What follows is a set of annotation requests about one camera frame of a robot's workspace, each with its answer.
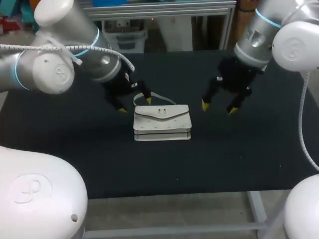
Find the floor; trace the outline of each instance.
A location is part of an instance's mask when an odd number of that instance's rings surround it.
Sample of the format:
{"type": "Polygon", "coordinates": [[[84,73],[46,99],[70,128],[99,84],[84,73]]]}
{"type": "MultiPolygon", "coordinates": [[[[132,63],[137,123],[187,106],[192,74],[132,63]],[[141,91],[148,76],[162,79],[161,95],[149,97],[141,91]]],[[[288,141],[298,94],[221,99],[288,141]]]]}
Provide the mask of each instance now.
{"type": "MultiPolygon", "coordinates": [[[[0,38],[1,43],[28,44],[30,36],[0,38]]],[[[319,71],[312,74],[309,88],[319,103],[319,71]]],[[[0,108],[6,93],[0,93],[0,108]]],[[[288,191],[261,192],[269,214],[276,202],[288,191]]],[[[251,222],[252,213],[246,193],[215,193],[151,196],[90,200],[86,228],[91,230],[158,226],[211,225],[215,223],[251,222]]],[[[173,236],[175,239],[256,239],[255,232],[215,233],[173,236]]],[[[161,236],[155,238],[173,238],[161,236]]],[[[274,239],[284,239],[283,230],[274,239]]]]}

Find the plastic bin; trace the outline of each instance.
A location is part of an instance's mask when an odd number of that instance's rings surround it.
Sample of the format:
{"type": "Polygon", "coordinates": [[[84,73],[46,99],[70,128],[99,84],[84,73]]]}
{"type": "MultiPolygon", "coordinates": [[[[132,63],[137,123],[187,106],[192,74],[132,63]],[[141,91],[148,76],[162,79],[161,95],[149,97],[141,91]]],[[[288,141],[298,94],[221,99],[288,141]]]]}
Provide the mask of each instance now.
{"type": "Polygon", "coordinates": [[[108,32],[105,28],[105,22],[102,21],[102,33],[115,51],[144,53],[145,40],[148,37],[148,31],[145,27],[142,30],[129,32],[108,32]]]}
{"type": "Polygon", "coordinates": [[[93,0],[92,5],[95,7],[117,6],[126,4],[126,0],[93,0]]]}

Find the blue led ring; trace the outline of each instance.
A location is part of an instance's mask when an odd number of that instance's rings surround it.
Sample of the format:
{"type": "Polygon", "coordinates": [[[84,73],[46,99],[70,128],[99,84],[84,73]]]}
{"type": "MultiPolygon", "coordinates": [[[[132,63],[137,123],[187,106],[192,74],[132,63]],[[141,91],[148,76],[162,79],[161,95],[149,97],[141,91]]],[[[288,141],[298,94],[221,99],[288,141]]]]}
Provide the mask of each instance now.
{"type": "MultiPolygon", "coordinates": [[[[93,46],[96,44],[96,42],[98,41],[99,36],[100,36],[100,30],[98,29],[98,34],[96,35],[96,37],[95,37],[93,43],[91,44],[92,47],[93,47],[93,46]]],[[[86,50],[84,50],[84,51],[81,51],[81,52],[78,53],[78,54],[75,54],[74,56],[82,56],[83,54],[87,53],[88,51],[89,51],[89,50],[86,49],[86,50]]]]}
{"type": "Polygon", "coordinates": [[[275,22],[269,20],[268,18],[262,16],[261,13],[257,10],[257,8],[256,8],[256,11],[255,11],[255,12],[257,13],[257,15],[258,15],[260,18],[262,18],[262,19],[263,19],[264,21],[266,21],[267,23],[271,24],[272,26],[281,28],[281,25],[280,25],[280,24],[275,23],[275,22]]]}
{"type": "Polygon", "coordinates": [[[18,77],[18,73],[17,73],[18,61],[19,61],[21,55],[22,55],[24,52],[25,52],[25,51],[22,51],[22,52],[18,55],[17,59],[15,60],[15,64],[14,64],[14,75],[15,75],[16,81],[18,81],[18,83],[19,83],[23,88],[25,88],[26,90],[29,91],[29,89],[28,89],[27,87],[25,87],[25,86],[21,83],[21,81],[19,80],[19,77],[18,77]]]}

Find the yellow fingertip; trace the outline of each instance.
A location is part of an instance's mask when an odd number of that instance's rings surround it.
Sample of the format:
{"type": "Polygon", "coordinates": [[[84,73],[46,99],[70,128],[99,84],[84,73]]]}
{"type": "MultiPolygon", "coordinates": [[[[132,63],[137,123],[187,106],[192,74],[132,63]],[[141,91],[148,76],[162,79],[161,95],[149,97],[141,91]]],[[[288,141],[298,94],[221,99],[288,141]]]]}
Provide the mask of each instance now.
{"type": "Polygon", "coordinates": [[[238,111],[238,108],[233,107],[228,114],[230,115],[230,114],[232,114],[232,113],[235,113],[236,111],[238,111]]]}
{"type": "Polygon", "coordinates": [[[118,109],[118,111],[122,112],[122,113],[127,113],[127,111],[124,108],[120,108],[120,109],[118,109]]]}
{"type": "Polygon", "coordinates": [[[205,103],[203,100],[201,100],[201,104],[202,104],[203,110],[206,111],[209,107],[209,103],[205,103]]]}

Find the white cable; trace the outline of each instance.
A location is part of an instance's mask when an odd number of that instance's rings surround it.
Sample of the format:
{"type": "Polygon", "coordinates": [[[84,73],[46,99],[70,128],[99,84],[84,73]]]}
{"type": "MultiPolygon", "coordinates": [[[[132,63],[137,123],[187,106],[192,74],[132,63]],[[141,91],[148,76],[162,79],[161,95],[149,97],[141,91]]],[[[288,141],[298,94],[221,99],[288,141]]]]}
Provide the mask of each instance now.
{"type": "Polygon", "coordinates": [[[281,26],[284,26],[285,23],[292,18],[294,15],[296,15],[297,12],[299,12],[304,6],[310,5],[310,4],[318,4],[318,0],[309,0],[308,2],[303,2],[301,5],[297,6],[296,9],[291,12],[290,14],[288,14],[281,23],[281,26]]]}
{"type": "MultiPolygon", "coordinates": [[[[63,49],[60,47],[48,47],[48,46],[20,46],[20,45],[6,45],[6,44],[0,44],[0,49],[4,49],[4,50],[20,50],[20,51],[25,51],[25,50],[29,50],[29,51],[62,51],[63,49]]],[[[118,57],[120,57],[121,59],[123,59],[128,67],[130,68],[131,71],[135,71],[135,67],[134,65],[129,61],[128,58],[126,58],[125,56],[123,56],[121,53],[111,50],[111,49],[107,49],[107,48],[103,48],[103,47],[96,47],[96,46],[65,46],[65,49],[69,50],[69,51],[81,51],[81,50],[90,50],[90,51],[101,51],[101,52],[106,52],[112,55],[116,55],[118,57]]]]}
{"type": "Polygon", "coordinates": [[[301,147],[305,153],[306,158],[311,163],[311,165],[319,171],[319,166],[314,162],[314,160],[311,158],[311,156],[308,153],[308,150],[306,148],[305,142],[304,142],[304,136],[303,136],[303,111],[304,111],[304,104],[305,104],[305,96],[307,92],[308,82],[310,78],[310,72],[307,72],[307,75],[305,77],[303,92],[301,94],[301,100],[300,100],[300,108],[299,108],[299,118],[298,118],[298,130],[299,130],[299,139],[301,147]]]}

